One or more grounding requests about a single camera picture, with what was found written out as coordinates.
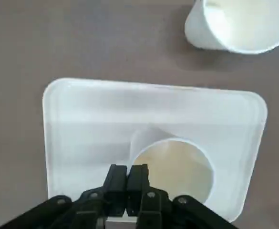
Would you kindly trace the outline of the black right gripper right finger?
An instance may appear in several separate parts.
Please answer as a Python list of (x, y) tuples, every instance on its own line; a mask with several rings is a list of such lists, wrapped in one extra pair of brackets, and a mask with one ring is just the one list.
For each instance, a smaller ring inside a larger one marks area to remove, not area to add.
[(137, 217), (137, 229), (233, 229), (235, 226), (188, 195), (170, 200), (150, 186), (148, 166), (132, 166), (126, 186), (126, 212)]

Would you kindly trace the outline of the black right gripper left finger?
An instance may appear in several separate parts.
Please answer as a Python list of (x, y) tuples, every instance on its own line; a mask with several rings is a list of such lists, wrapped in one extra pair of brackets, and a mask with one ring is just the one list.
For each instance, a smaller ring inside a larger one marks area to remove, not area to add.
[(104, 229), (108, 217), (124, 214), (127, 167), (112, 164), (101, 187), (76, 201), (54, 196), (0, 226), (1, 229)]

